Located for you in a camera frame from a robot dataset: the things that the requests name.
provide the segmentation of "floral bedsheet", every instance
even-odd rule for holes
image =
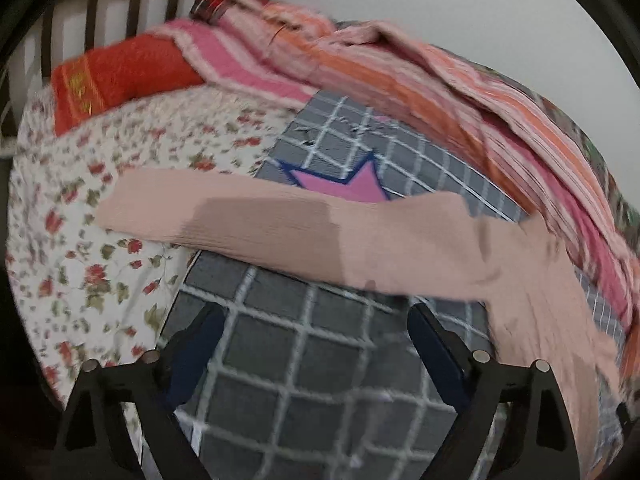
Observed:
[[[56,138],[53,107],[45,88],[25,108],[6,262],[31,345],[65,403],[86,359],[111,366],[155,346],[194,255],[94,225],[118,176],[139,166],[253,174],[293,114],[201,86],[128,103]]]

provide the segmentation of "pink and orange striped blanket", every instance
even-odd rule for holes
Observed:
[[[517,90],[388,23],[336,30],[324,16],[283,3],[236,0],[217,27],[182,21],[159,33],[173,37],[210,82],[224,83],[220,72],[207,72],[214,60],[221,65],[216,48],[223,45],[233,63],[260,73],[261,80],[278,87],[295,80],[339,92],[428,134],[527,212],[540,211],[574,263],[630,326],[640,305],[638,261],[616,231],[578,147]],[[292,105],[306,102],[315,89],[259,91]]]

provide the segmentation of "pillow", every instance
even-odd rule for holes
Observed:
[[[56,136],[127,101],[203,84],[172,40],[142,34],[94,48],[51,75]]]

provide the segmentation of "striped blanket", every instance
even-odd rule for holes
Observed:
[[[540,211],[630,326],[640,298],[636,256],[578,146],[529,98],[388,23],[336,30],[308,9],[247,1],[226,10],[220,30],[279,75],[407,122],[487,174],[527,212]]]

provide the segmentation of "bed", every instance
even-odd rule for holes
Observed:
[[[166,20],[176,17],[179,1],[168,0]],[[87,0],[85,50],[94,46],[97,6],[98,0]],[[138,31],[139,13],[140,0],[129,0],[127,37]],[[44,77],[53,68],[53,18],[49,6],[42,27]],[[177,412],[212,476],[419,478],[453,415],[402,337],[407,298],[300,282],[212,253],[104,232],[94,225],[94,209],[131,166],[216,168],[287,183],[279,161],[343,178],[369,152],[376,153],[378,176],[392,197],[450,190],[465,197],[472,214],[518,221],[525,214],[511,198],[406,124],[331,92],[320,92],[295,114],[199,86],[130,102],[56,138],[50,87],[28,100],[18,128],[7,112],[8,84],[4,77],[0,123],[3,139],[15,139],[3,141],[8,153],[15,152],[8,272],[31,346],[58,399],[68,397],[79,363],[131,361],[165,344],[205,301],[215,300],[238,322],[193,399]],[[615,339],[620,362],[623,327],[588,278],[578,269],[576,274],[597,327]],[[315,303],[305,299],[310,294],[317,295]],[[472,349],[493,351],[482,304],[420,300]],[[343,323],[337,305],[359,312],[352,326]],[[306,348],[293,352],[303,307],[311,336]],[[298,380],[281,369],[256,368],[250,355],[268,346],[247,343],[258,332],[282,342],[271,349],[270,362],[286,363],[298,354],[292,357],[300,367]],[[351,365],[324,369],[325,355],[333,364]],[[253,399],[251,422],[238,399]],[[598,404],[594,463],[622,441],[604,382]],[[344,418],[343,411],[351,415]],[[134,414],[129,420],[136,434]],[[300,427],[317,420],[331,421],[326,434],[301,438]],[[486,477],[503,422],[504,410],[496,415],[474,478]],[[147,477],[155,478],[151,456],[142,455]]]

